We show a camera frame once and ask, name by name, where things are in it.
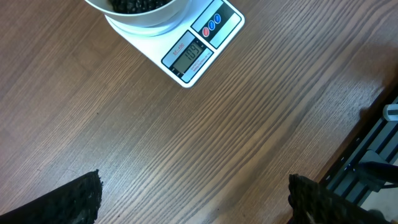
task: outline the blue button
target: blue button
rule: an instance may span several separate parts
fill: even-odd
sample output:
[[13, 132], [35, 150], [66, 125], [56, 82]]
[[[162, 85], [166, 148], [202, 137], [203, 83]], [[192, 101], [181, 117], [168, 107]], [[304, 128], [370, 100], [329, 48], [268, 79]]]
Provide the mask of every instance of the blue button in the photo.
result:
[[221, 16], [219, 14], [214, 15], [214, 21], [219, 24], [221, 22]]
[[214, 21], [210, 21], [209, 22], [209, 29], [210, 30], [214, 30], [216, 28], [216, 24], [214, 23]]

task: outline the digital display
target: digital display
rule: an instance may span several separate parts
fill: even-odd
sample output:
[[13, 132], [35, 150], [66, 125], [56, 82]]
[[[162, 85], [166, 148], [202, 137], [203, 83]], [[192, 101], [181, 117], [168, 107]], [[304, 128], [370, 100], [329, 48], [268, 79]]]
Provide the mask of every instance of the digital display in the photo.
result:
[[174, 63], [174, 68], [180, 73], [185, 73], [202, 52], [202, 48], [197, 43], [192, 42]]

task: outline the white scale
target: white scale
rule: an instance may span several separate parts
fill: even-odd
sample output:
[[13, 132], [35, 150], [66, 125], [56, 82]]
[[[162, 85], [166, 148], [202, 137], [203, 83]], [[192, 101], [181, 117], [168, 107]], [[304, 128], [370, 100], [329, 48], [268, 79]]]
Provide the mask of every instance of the white scale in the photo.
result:
[[244, 24], [244, 16], [225, 0], [190, 0], [183, 11], [154, 27], [106, 19], [185, 88], [198, 81]]

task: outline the food in bowl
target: food in bowl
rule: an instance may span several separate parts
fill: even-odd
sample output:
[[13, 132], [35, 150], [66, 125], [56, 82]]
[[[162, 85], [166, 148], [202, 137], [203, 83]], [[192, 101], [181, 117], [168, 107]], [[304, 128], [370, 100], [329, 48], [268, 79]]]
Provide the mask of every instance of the food in bowl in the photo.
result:
[[113, 10], [123, 14], [138, 14], [160, 8], [172, 0], [108, 0]]

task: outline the red button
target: red button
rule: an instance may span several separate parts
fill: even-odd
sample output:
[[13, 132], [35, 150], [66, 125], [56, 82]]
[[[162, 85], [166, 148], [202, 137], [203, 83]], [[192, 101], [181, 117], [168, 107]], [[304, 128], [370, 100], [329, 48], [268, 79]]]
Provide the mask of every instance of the red button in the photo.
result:
[[203, 34], [204, 37], [208, 37], [210, 35], [209, 28], [207, 28], [207, 27], [203, 28], [202, 34]]

